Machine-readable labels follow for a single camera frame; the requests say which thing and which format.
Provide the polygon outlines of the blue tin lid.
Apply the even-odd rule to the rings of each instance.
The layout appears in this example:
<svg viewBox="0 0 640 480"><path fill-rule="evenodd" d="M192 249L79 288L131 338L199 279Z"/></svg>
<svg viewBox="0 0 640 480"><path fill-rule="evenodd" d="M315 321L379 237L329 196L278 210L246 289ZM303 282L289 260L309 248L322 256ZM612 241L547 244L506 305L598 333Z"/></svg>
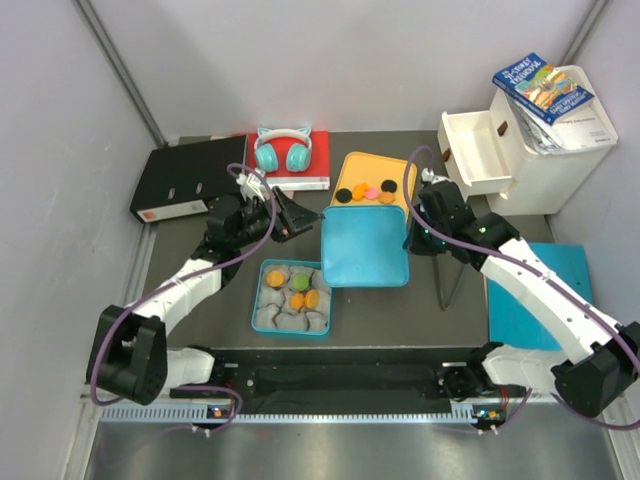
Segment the blue tin lid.
<svg viewBox="0 0 640 480"><path fill-rule="evenodd" d="M332 288L398 288L410 279L404 210L330 206L321 222L321 269Z"/></svg>

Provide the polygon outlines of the round orange cookie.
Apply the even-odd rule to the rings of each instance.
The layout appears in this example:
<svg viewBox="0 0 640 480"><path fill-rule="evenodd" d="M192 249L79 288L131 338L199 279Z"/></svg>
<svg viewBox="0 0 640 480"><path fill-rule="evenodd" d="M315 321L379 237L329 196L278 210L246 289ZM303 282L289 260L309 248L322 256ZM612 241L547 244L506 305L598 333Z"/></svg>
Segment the round orange cookie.
<svg viewBox="0 0 640 480"><path fill-rule="evenodd" d="M320 293L316 289L310 289L304 297L304 305L308 309L315 309L320 300Z"/></svg>
<svg viewBox="0 0 640 480"><path fill-rule="evenodd" d="M265 282L270 288L280 289L286 284L287 278L282 271L272 270L266 274Z"/></svg>

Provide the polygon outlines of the green cookie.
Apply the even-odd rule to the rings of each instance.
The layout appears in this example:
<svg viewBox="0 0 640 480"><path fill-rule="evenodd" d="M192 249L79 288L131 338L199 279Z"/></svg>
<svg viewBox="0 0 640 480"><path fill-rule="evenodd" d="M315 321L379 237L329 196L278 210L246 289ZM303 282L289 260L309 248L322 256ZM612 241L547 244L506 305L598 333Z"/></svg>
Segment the green cookie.
<svg viewBox="0 0 640 480"><path fill-rule="evenodd" d="M291 277L291 286L296 292L306 292L310 288L310 284L308 275L297 273Z"/></svg>

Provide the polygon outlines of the orange flower cookie bottom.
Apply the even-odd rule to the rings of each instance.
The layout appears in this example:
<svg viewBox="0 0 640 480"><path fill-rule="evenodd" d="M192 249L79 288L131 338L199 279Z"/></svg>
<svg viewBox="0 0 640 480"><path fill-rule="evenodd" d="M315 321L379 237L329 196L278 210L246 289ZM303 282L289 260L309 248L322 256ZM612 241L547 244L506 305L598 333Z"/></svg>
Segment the orange flower cookie bottom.
<svg viewBox="0 0 640 480"><path fill-rule="evenodd" d="M289 304L292 309L300 311L305 306L305 294L301 292L294 293L289 300Z"/></svg>

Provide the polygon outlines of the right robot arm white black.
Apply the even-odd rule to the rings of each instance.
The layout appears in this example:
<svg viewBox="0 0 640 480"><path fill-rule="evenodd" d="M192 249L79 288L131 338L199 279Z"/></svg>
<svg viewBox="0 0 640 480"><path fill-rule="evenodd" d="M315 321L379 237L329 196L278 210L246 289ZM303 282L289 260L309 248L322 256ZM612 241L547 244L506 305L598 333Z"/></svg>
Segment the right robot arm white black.
<svg viewBox="0 0 640 480"><path fill-rule="evenodd" d="M622 325L569 287L503 217L476 217L456 183L421 173L410 205L405 249L417 256L448 254L506 290L555 339L559 350L489 342L466 362L462 399L513 385L549 394L594 419L639 379L639 325Z"/></svg>

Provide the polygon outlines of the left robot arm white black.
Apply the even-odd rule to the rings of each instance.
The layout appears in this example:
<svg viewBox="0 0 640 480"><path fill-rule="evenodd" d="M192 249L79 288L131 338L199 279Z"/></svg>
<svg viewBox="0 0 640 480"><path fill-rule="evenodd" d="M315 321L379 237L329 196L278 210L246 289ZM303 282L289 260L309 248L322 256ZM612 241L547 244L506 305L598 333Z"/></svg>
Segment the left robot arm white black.
<svg viewBox="0 0 640 480"><path fill-rule="evenodd" d="M208 202L203 238L178 272L140 299L100 314L86 372L95 404L149 405L192 386L205 396L220 394L227 374L214 355L202 347L171 350L168 335L267 241L287 242L323 217L269 187L258 169L233 163L227 171L239 190Z"/></svg>

